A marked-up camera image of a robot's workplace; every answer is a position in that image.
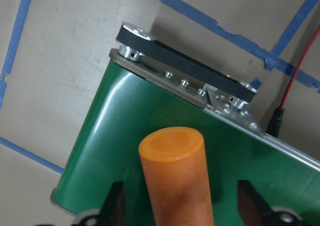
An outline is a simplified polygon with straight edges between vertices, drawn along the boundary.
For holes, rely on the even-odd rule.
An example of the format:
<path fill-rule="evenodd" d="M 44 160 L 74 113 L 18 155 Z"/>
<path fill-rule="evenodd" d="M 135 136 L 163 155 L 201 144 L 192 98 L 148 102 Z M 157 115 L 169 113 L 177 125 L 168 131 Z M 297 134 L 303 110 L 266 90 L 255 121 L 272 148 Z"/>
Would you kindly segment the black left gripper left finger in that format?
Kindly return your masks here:
<path fill-rule="evenodd" d="M 99 209 L 91 209 L 75 217 L 75 226 L 122 226 L 124 224 L 124 182 L 112 184 Z"/>

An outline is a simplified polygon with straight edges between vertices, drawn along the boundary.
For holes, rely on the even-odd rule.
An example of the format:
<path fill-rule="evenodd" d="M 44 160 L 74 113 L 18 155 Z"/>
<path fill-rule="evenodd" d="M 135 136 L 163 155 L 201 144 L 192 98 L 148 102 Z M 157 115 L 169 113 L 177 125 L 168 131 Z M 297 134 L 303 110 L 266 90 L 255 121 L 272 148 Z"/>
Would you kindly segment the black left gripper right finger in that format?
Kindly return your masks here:
<path fill-rule="evenodd" d="M 246 226 L 304 225 L 304 220 L 291 209 L 270 206 L 248 180 L 237 182 L 237 210 Z"/>

